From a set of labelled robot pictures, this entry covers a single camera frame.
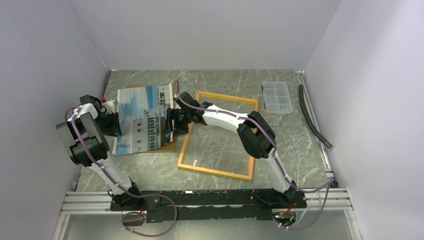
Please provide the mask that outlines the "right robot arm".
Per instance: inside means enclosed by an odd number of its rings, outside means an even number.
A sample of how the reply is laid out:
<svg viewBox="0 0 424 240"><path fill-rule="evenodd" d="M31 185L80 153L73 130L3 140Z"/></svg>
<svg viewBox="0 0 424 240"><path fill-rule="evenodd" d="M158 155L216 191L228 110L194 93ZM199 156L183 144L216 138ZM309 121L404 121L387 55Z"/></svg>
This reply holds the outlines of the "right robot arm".
<svg viewBox="0 0 424 240"><path fill-rule="evenodd" d="M173 99L178 105L169 112L174 134L187 134L189 124L214 126L236 133L244 150L251 157L264 161L277 205L286 208L293 203L296 186L278 156L274 131L258 111L232 112L210 102L199 103L188 92L177 93Z"/></svg>

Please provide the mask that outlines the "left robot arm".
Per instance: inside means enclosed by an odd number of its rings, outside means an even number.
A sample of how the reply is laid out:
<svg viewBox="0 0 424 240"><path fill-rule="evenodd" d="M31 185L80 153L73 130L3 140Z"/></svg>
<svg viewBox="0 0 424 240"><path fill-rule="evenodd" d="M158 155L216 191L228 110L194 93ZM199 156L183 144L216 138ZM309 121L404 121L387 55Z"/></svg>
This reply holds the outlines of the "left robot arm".
<svg viewBox="0 0 424 240"><path fill-rule="evenodd" d="M65 121L55 127L69 158L98 174L110 187L115 202L123 202L130 210L139 209L144 197L135 182L111 160L106 140L107 136L122 135L117 102L88 94L79 101L78 106L69 109L72 114L65 115Z"/></svg>

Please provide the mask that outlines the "clear acrylic sheet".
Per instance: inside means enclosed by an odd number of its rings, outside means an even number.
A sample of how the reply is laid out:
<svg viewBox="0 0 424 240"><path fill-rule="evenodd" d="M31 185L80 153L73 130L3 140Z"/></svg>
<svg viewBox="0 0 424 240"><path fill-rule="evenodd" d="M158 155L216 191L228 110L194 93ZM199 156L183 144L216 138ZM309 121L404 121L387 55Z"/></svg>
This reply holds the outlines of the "clear acrylic sheet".
<svg viewBox="0 0 424 240"><path fill-rule="evenodd" d="M209 102L236 113L249 114L254 111L251 104L204 96L198 102ZM246 175L249 157L237 133L218 126L193 124L183 163Z"/></svg>

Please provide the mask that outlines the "yellow picture frame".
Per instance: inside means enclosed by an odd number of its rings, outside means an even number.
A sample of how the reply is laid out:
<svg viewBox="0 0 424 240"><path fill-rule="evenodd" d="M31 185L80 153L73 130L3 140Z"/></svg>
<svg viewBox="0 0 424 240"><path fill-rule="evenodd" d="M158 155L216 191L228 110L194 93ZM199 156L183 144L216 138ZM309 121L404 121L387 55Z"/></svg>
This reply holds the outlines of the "yellow picture frame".
<svg viewBox="0 0 424 240"><path fill-rule="evenodd" d="M253 105L255 111L259 111L259 100L258 99L252 99L252 98L245 98L245 97L239 97L239 96L231 96L231 95L225 95L220 93L212 93L212 92L206 92L206 91L197 91L195 99L199 101L202 97L211 98L211 99L219 99L219 100L225 100L225 101L231 101L231 102L238 102L238 103L244 103L248 105ZM190 171L197 171L201 173L207 173L212 175L218 175L228 178L234 178L239 180L246 180L251 181L253 179L253 172L254 172L254 164L255 159L254 157L250 156L248 158L248 165L247 165L247 174L238 174L228 171L222 171L212 168L206 168L201 166L194 166L184 163L184 159L187 153L187 149L189 146L189 141L191 138L191 133L193 130L193 123L189 124L189 130L188 133L184 136L181 151L179 154L177 167L185 170Z"/></svg>

